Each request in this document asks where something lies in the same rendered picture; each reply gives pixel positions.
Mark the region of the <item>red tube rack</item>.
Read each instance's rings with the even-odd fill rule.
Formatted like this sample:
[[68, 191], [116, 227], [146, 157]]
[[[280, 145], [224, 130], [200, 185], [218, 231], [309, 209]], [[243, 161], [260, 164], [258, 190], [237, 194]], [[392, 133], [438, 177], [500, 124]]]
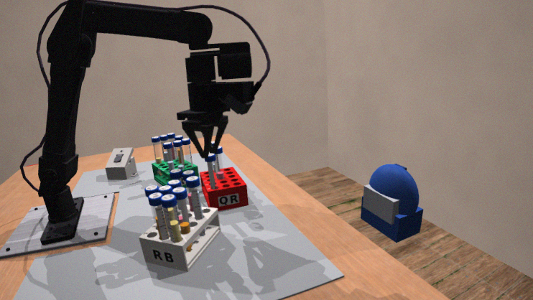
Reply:
[[[202, 191], [208, 207], [218, 211], [249, 205], [247, 186], [233, 167], [224, 168], [225, 179], [217, 179], [218, 189], [210, 188], [208, 171], [200, 172]], [[203, 183], [204, 182], [204, 183]]]

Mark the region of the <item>white test tube rack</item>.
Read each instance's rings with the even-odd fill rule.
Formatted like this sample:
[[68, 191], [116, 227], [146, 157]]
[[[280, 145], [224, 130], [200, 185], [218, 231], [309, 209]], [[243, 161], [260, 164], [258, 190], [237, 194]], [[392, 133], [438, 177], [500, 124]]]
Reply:
[[[179, 243], [173, 243], [170, 237], [167, 240], [160, 240], [155, 225], [143, 233], [139, 237], [139, 241], [145, 261], [188, 272], [221, 232], [218, 208], [202, 207], [202, 209], [204, 218], [196, 220], [194, 212], [191, 212], [189, 205], [187, 205], [190, 233], [181, 234], [182, 241]], [[205, 235], [203, 237], [199, 234], [204, 229]], [[192, 250], [187, 252], [186, 248], [191, 242], [193, 242]]]

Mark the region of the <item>grey bench mat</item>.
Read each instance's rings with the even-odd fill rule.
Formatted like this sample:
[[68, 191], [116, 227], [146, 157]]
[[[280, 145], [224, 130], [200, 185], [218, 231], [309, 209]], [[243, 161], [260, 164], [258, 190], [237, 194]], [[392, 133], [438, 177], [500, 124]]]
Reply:
[[144, 189], [162, 187], [145, 161], [128, 179], [83, 172], [73, 198], [119, 193], [110, 244], [35, 257], [13, 300], [282, 300], [345, 277], [221, 155], [249, 205], [218, 211], [221, 232], [188, 272], [144, 259], [139, 236], [154, 225]]

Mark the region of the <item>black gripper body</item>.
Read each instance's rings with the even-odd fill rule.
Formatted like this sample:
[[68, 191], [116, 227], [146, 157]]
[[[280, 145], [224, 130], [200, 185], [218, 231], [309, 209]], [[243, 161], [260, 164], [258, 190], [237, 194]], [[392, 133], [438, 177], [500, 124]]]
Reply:
[[216, 83], [216, 81], [204, 81], [204, 82], [196, 82], [196, 83], [187, 84], [190, 109], [177, 113], [178, 120], [185, 120], [187, 118], [186, 121], [182, 121], [182, 125], [187, 125], [187, 126], [211, 125], [213, 123], [217, 123], [219, 121], [228, 119], [228, 116], [223, 116], [223, 112], [231, 111], [231, 109], [228, 106], [224, 108], [219, 108], [214, 111], [209, 111], [209, 112], [194, 111], [192, 85], [206, 85], [206, 84], [211, 84], [211, 83]]

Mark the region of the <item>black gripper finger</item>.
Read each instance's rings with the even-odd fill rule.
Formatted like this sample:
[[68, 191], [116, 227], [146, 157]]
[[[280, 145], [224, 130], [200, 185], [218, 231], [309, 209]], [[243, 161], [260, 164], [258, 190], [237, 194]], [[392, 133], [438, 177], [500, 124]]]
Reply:
[[213, 153], [213, 154], [216, 154], [217, 150], [218, 150], [218, 146], [219, 146], [219, 143], [221, 141], [221, 138], [222, 138], [222, 135], [226, 129], [226, 126], [228, 124], [228, 119], [226, 120], [222, 120], [222, 121], [219, 121], [217, 123], [213, 123], [215, 127], [218, 127], [218, 131], [217, 131], [217, 134], [216, 134], [216, 137], [215, 137], [215, 142], [214, 142], [214, 145], [210, 145], [210, 153]]
[[[200, 125], [200, 126], [187, 126], [182, 125], [182, 129], [190, 138], [190, 140], [195, 145], [195, 148], [198, 150], [199, 155], [203, 159], [207, 159], [210, 151], [210, 144], [213, 136], [214, 124], [211, 125]], [[204, 151], [198, 141], [195, 131], [200, 131], [204, 133]]]

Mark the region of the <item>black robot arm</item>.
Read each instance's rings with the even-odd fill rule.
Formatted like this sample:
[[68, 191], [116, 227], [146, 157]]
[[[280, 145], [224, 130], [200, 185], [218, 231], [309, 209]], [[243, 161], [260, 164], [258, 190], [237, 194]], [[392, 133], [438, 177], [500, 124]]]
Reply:
[[[202, 13], [69, 0], [47, 40], [50, 97], [45, 143], [39, 157], [38, 195], [45, 201], [49, 221], [40, 238], [42, 245], [73, 239], [83, 207], [83, 197], [73, 198], [66, 184], [78, 170], [79, 154], [75, 153], [78, 104], [85, 70], [91, 66], [96, 51], [97, 33], [176, 39], [189, 44], [189, 50], [219, 48], [191, 52], [185, 58], [188, 83], [215, 80], [214, 56], [218, 58], [218, 76], [222, 80], [251, 78], [250, 44], [208, 44], [212, 31], [211, 20]], [[243, 115], [255, 99], [254, 81], [216, 82], [192, 88], [197, 112], [228, 106]]]

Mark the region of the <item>green tube rack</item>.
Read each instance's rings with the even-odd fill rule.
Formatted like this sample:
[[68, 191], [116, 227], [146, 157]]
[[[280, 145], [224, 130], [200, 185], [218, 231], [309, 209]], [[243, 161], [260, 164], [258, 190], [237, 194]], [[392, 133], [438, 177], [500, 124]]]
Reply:
[[[175, 169], [178, 169], [177, 168], [177, 160], [173, 160], [174, 161], [174, 165], [175, 165]], [[163, 166], [164, 165], [164, 166]], [[165, 186], [167, 185], [167, 183], [169, 181], [171, 181], [172, 179], [170, 179], [170, 173], [169, 173], [169, 168], [168, 168], [168, 164], [167, 162], [164, 162], [164, 160], [162, 161], [161, 164], [156, 164], [155, 163], [152, 163], [152, 169], [153, 169], [153, 174], [154, 174], [154, 180], [156, 180], [158, 183], [160, 183], [162, 186]], [[186, 161], [185, 161], [185, 168], [182, 170], [182, 172], [184, 171], [187, 171], [187, 170], [194, 170], [195, 171], [195, 176], [198, 176], [199, 177], [199, 173], [198, 173], [198, 166], [194, 165], [190, 168], [187, 168], [186, 167]], [[159, 171], [160, 173], [162, 173], [162, 176], [160, 176], [157, 171]], [[186, 183], [185, 181], [182, 179], [182, 186], [184, 188], [186, 188]]]

